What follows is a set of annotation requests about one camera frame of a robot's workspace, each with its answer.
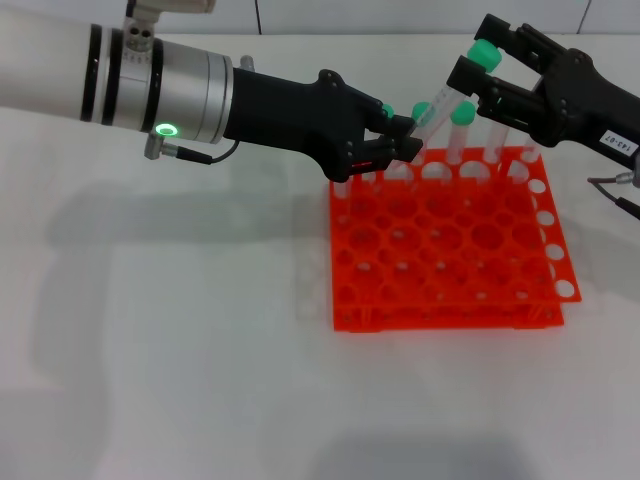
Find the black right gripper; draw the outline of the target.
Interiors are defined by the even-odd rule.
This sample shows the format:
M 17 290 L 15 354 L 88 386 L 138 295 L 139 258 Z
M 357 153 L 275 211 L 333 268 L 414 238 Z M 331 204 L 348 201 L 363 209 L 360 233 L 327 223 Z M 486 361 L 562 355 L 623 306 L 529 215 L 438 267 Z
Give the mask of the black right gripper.
M 512 30 L 492 14 L 484 17 L 474 39 L 488 41 L 542 74 L 535 88 L 541 98 L 460 56 L 446 84 L 465 96 L 476 95 L 480 116 L 533 132 L 546 147 L 572 141 L 609 159 L 637 157 L 639 98 L 605 79 L 587 54 L 566 50 L 527 23 Z

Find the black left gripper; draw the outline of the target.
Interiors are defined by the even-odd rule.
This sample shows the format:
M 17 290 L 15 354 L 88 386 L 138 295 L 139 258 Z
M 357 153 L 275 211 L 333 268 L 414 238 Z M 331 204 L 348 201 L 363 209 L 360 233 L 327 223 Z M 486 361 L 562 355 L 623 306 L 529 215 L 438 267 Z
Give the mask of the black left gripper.
M 423 147 L 405 137 L 413 126 L 331 70 L 303 84 L 236 68 L 224 137 L 304 154 L 327 179 L 345 182 L 393 161 L 411 163 Z

